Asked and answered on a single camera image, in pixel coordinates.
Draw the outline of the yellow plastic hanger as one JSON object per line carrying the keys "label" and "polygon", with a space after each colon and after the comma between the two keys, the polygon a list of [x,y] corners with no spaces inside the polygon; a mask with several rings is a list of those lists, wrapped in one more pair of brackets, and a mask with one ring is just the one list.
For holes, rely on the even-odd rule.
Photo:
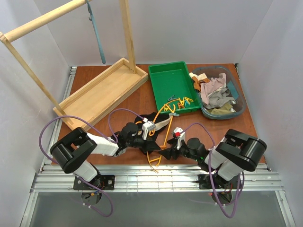
{"label": "yellow plastic hanger", "polygon": [[[157,115],[156,117],[154,118],[156,120],[156,118],[158,117],[158,115],[164,110],[164,106],[165,105],[169,105],[170,106],[170,111],[169,113],[175,113],[176,112],[176,104],[175,102],[178,102],[178,100],[173,100],[173,101],[170,101],[170,102],[167,102],[165,103],[161,108],[160,110],[157,112]],[[159,146],[161,145],[166,145],[167,143],[167,139],[168,139],[168,135],[169,135],[169,132],[170,132],[170,128],[171,128],[171,125],[172,125],[172,121],[173,121],[173,118],[174,116],[171,116],[171,119],[170,119],[170,122],[169,124],[166,126],[166,128],[164,129],[164,131],[160,132],[158,135],[160,136],[160,138],[162,139],[162,143],[160,143]],[[159,165],[161,164],[161,161],[162,161],[162,155],[158,155],[157,157],[154,156],[155,154],[157,154],[159,151],[154,151],[152,152],[151,154],[151,157],[150,157],[150,154],[147,154],[146,155],[146,158],[147,158],[147,162],[151,168],[151,170],[155,173],[159,173],[158,170],[157,170],[157,167],[159,167]]]}

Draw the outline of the black underwear beige waistband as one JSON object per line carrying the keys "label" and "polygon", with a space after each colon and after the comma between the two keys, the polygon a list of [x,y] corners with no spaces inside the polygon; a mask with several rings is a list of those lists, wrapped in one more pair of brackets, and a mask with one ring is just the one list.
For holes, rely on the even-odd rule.
{"label": "black underwear beige waistband", "polygon": [[171,116],[169,114],[160,113],[155,120],[154,118],[156,117],[156,115],[157,115],[156,112],[152,112],[150,114],[141,114],[141,117],[147,118],[148,121],[153,121],[156,125],[155,133],[154,133],[154,135],[152,135],[152,137],[158,136],[158,134],[166,128],[166,126],[169,124],[170,119],[171,119]]}

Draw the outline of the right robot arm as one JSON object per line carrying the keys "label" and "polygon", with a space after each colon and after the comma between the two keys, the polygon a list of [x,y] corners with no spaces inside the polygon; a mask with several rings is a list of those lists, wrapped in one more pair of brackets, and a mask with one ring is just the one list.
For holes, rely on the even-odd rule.
{"label": "right robot arm", "polygon": [[255,171],[267,149],[263,140],[234,129],[229,129],[220,143],[210,150],[198,138],[188,141],[184,138],[185,134],[177,127],[168,141],[171,147],[161,150],[160,154],[167,160],[183,156],[197,161],[202,170],[215,171],[213,182],[218,186],[229,183],[243,171]]}

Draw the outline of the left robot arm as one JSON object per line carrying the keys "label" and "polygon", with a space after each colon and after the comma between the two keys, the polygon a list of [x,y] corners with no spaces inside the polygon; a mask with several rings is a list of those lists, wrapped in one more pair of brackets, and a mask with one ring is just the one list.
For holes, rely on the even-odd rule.
{"label": "left robot arm", "polygon": [[66,173],[73,173],[90,184],[101,182],[101,174],[89,162],[90,154],[102,154],[117,157],[124,154],[128,147],[139,148],[141,151],[157,151],[160,146],[148,136],[147,128],[129,122],[111,137],[104,138],[85,132],[78,127],[55,143],[50,153]]}

